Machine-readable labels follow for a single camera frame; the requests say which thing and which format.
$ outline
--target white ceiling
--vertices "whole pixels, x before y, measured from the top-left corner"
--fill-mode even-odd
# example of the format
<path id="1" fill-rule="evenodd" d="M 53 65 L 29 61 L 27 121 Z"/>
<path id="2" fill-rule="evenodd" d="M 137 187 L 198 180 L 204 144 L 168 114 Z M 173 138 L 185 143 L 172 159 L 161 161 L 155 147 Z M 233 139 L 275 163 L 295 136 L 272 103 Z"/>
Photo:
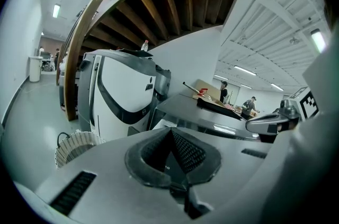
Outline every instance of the white ceiling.
<path id="1" fill-rule="evenodd" d="M 88 1 L 41 0 L 45 36 L 65 41 L 76 15 Z M 61 8 L 58 18 L 53 18 L 52 10 L 56 3 Z M 254 89 L 277 91 L 270 85 L 275 83 L 286 93 L 293 93 L 299 86 L 305 85 L 302 73 L 318 54 L 310 32 L 319 28 L 328 42 L 329 30 L 323 6 L 323 0 L 252 1 L 246 14 L 223 40 L 216 74 L 229 78 L 234 84 Z M 292 38 L 299 43 L 292 45 Z M 234 65 L 254 71 L 257 76 L 243 73 Z"/>

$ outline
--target white bin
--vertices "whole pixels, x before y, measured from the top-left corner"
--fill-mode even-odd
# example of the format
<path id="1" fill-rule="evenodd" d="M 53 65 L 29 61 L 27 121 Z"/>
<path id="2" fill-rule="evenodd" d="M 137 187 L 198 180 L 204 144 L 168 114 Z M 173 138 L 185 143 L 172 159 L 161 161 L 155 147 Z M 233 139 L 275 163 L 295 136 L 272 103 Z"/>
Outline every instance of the white bin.
<path id="1" fill-rule="evenodd" d="M 41 74 L 42 57 L 30 57 L 30 81 L 38 82 Z"/>

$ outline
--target person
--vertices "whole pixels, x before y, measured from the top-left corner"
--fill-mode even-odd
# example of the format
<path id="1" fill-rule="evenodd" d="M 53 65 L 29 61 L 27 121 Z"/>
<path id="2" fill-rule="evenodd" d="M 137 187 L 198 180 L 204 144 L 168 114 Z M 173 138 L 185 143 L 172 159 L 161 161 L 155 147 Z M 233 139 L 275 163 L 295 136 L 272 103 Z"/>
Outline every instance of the person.
<path id="1" fill-rule="evenodd" d="M 57 70 L 58 58 L 59 58 L 59 48 L 57 49 L 57 53 L 55 54 L 55 59 L 54 59 L 55 70 Z"/>
<path id="2" fill-rule="evenodd" d="M 249 119 L 251 118 L 249 115 L 250 115 L 252 109 L 253 109 L 255 112 L 260 113 L 260 111 L 258 111 L 257 109 L 255 109 L 254 101 L 256 101 L 256 98 L 253 96 L 250 100 L 244 102 L 244 104 L 243 104 L 243 110 L 242 110 L 241 116 L 242 116 L 245 120 L 249 120 Z"/>
<path id="3" fill-rule="evenodd" d="M 40 49 L 39 49 L 39 57 L 41 57 L 41 53 L 44 52 L 44 48 L 42 46 L 40 46 Z"/>
<path id="4" fill-rule="evenodd" d="M 221 82 L 221 88 L 220 88 L 220 90 L 221 90 L 221 93 L 220 93 L 220 101 L 223 103 L 223 104 L 225 104 L 224 103 L 224 101 L 226 101 L 226 96 L 227 96 L 227 89 L 226 89 L 226 87 L 227 87 L 227 82 L 226 81 L 222 81 Z"/>

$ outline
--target bottle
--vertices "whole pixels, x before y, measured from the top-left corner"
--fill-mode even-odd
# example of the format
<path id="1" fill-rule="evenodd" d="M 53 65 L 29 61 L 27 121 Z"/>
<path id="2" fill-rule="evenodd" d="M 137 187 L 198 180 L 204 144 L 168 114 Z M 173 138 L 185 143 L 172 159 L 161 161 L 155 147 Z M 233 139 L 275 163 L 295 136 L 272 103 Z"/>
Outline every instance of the bottle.
<path id="1" fill-rule="evenodd" d="M 148 50 L 148 40 L 145 40 L 144 44 L 141 46 L 141 50 L 147 52 L 147 50 Z"/>

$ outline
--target gray floor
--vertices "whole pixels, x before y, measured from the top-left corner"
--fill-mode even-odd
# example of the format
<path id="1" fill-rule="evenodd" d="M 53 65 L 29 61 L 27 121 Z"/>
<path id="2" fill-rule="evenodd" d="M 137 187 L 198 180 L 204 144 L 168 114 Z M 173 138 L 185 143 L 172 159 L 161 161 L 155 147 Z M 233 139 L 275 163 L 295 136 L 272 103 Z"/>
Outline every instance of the gray floor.
<path id="1" fill-rule="evenodd" d="M 12 179 L 33 191 L 56 170 L 58 134 L 79 128 L 77 121 L 67 121 L 60 108 L 55 78 L 55 74 L 43 74 L 38 83 L 24 84 L 1 142 L 3 161 Z"/>

